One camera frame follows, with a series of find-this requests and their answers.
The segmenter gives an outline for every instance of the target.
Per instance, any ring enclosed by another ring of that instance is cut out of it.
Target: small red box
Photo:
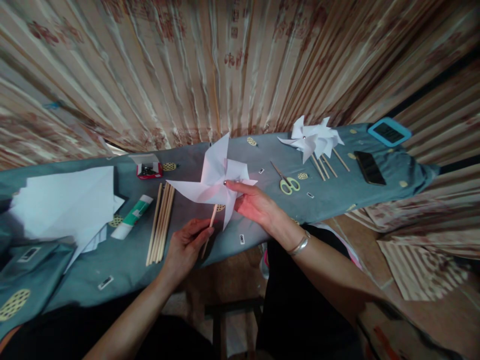
[[[139,155],[129,155],[129,157],[136,164],[136,176],[141,180],[146,179],[156,179],[164,176],[164,170],[159,159],[154,154],[139,154]],[[142,172],[142,165],[151,167],[155,174],[150,175],[140,175]]]

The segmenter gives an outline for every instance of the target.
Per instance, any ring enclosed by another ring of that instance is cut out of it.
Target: glue stick
[[[119,240],[125,239],[153,200],[150,196],[142,195],[121,224],[111,233],[111,237]]]

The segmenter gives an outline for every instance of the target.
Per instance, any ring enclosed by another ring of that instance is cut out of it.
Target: scissors
[[[291,195],[293,191],[298,191],[300,190],[300,184],[297,180],[291,177],[285,177],[280,170],[275,166],[273,162],[271,162],[273,167],[275,168],[276,172],[278,175],[280,175],[281,180],[280,180],[280,190],[285,194],[285,195]]]

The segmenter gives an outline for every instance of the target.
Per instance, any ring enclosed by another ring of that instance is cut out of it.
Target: black pants
[[[312,235],[349,257],[330,231],[304,225]],[[270,276],[257,349],[275,359],[361,359],[351,325],[314,288],[276,242],[268,243]],[[93,307],[64,306],[24,324],[0,354],[3,359],[81,359],[140,292]],[[160,316],[138,359],[213,359],[210,342],[175,316]]]

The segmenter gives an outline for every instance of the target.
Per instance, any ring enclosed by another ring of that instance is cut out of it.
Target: smartphone
[[[355,151],[354,154],[367,183],[380,186],[387,185],[371,153]]]

